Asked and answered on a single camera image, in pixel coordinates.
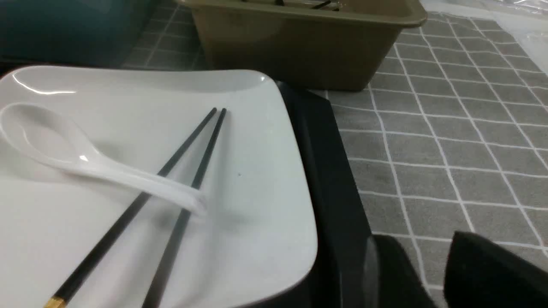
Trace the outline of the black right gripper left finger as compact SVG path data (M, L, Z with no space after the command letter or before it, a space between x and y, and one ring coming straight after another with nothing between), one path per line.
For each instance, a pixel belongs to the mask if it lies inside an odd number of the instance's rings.
M406 251L393 237L368 237L364 258L365 308L435 308Z

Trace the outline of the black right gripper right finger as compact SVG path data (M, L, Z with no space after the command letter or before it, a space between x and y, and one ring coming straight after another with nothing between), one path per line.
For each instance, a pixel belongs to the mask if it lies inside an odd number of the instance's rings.
M444 277L450 308L545 308L547 272L485 237L457 231Z

